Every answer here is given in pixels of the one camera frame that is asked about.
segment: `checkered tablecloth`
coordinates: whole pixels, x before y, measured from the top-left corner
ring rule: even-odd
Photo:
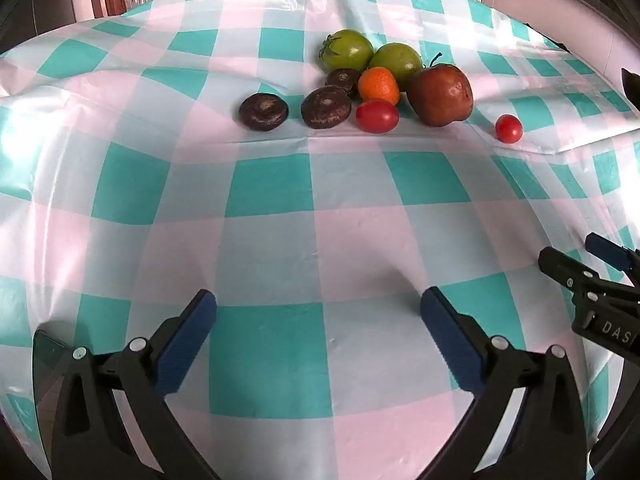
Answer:
[[[345,27],[442,52],[472,117],[430,129],[402,102],[387,136],[307,128]],[[268,134],[234,118],[257,91],[289,103]],[[565,346],[593,434],[620,360],[573,335],[536,259],[622,279],[582,242],[638,243],[638,126],[588,65],[472,0],[155,0],[39,36],[0,58],[2,413],[46,471],[34,330],[117,351],[208,288],[218,322],[168,404],[223,478],[411,480],[470,402],[417,313],[438,285],[517,348]]]

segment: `screw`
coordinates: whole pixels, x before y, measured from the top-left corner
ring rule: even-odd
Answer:
[[[566,351],[560,345],[553,345],[551,347],[551,353],[558,359],[562,359],[566,355]]]
[[[495,335],[491,338],[491,344],[498,350],[506,350],[509,348],[509,342],[501,335]]]
[[[137,337],[129,343],[129,350],[132,352],[140,352],[146,346],[146,339]]]
[[[76,348],[72,354],[72,356],[76,361],[82,359],[85,355],[86,355],[86,348],[84,346]]]

